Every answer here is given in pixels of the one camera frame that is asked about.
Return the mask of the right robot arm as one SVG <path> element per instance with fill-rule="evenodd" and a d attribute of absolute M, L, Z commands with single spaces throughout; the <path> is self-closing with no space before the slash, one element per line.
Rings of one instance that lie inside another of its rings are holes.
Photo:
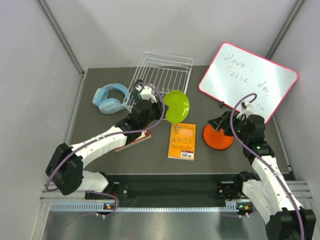
<path fill-rule="evenodd" d="M 270 145 L 265 141 L 265 120 L 258 114 L 236 114 L 227 110 L 208 121 L 215 130 L 235 137 L 244 156 L 254 169 L 234 178 L 233 192 L 239 198 L 248 197 L 263 218 L 269 240 L 311 240 L 316 215 L 305 209 L 289 189 L 280 172 Z"/>

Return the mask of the orange plastic plate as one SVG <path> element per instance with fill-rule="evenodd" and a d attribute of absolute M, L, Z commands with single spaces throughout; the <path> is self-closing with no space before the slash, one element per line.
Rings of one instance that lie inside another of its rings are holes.
<path fill-rule="evenodd" d="M 222 132 L 215 131 L 209 124 L 203 130 L 203 139 L 208 146 L 216 150 L 225 150 L 234 142 L 233 136 L 226 136 Z"/>

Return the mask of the lime green plastic plate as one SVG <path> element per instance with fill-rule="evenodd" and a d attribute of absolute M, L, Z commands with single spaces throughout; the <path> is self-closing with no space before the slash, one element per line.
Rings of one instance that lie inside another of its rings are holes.
<path fill-rule="evenodd" d="M 183 122 L 190 111 L 190 102 L 187 95 L 180 90 L 172 90 L 164 97 L 167 106 L 165 118 L 172 124 Z"/>

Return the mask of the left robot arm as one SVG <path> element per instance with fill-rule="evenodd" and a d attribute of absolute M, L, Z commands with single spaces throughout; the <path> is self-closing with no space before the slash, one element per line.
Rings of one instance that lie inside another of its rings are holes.
<path fill-rule="evenodd" d="M 60 144 L 45 170 L 48 181 L 64 196 L 75 191 L 93 191 L 102 198 L 109 198 L 114 187 L 106 174 L 85 171 L 85 167 L 102 155 L 133 143 L 152 128 L 151 122 L 160 123 L 167 109 L 160 101 L 141 100 L 127 117 L 109 130 L 78 144 Z"/>

